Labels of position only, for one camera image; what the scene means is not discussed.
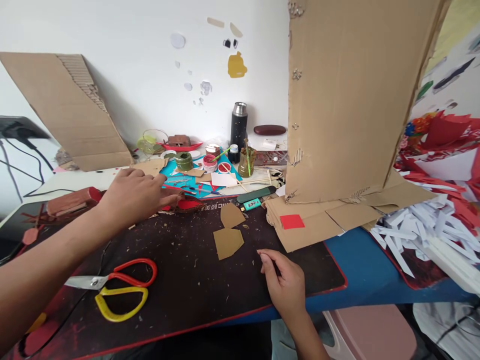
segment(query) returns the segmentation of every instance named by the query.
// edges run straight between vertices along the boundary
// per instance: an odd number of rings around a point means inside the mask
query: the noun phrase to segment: lighter
[[[256,199],[253,199],[249,202],[245,202],[243,204],[243,207],[240,208],[240,210],[246,212],[246,211],[258,208],[261,205],[262,205],[262,203],[260,202],[260,199],[256,198]]]

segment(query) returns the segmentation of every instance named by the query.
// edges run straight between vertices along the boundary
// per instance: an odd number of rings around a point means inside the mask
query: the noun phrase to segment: green paint jar
[[[194,168],[194,161],[189,152],[179,152],[175,155],[176,167],[180,171],[189,171]]]

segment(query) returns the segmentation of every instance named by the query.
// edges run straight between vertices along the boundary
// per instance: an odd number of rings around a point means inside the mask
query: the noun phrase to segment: black thermos
[[[231,112],[231,130],[230,145],[238,145],[238,149],[242,148],[244,139],[247,137],[247,104],[244,102],[236,102]]]

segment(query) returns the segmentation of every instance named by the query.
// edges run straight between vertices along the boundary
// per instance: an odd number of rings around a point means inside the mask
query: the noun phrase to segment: red paper square
[[[298,214],[280,216],[281,224],[285,230],[304,228],[305,224]]]

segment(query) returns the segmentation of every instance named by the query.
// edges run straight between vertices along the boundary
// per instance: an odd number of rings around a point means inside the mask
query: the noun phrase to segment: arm
[[[295,342],[299,359],[330,360],[305,308],[305,276],[296,263],[274,250],[258,250],[271,302],[280,313]],[[274,262],[280,270],[277,276]]]
[[[0,357],[28,330],[69,276],[115,234],[177,200],[160,202],[164,175],[123,169],[100,203],[0,267]]]

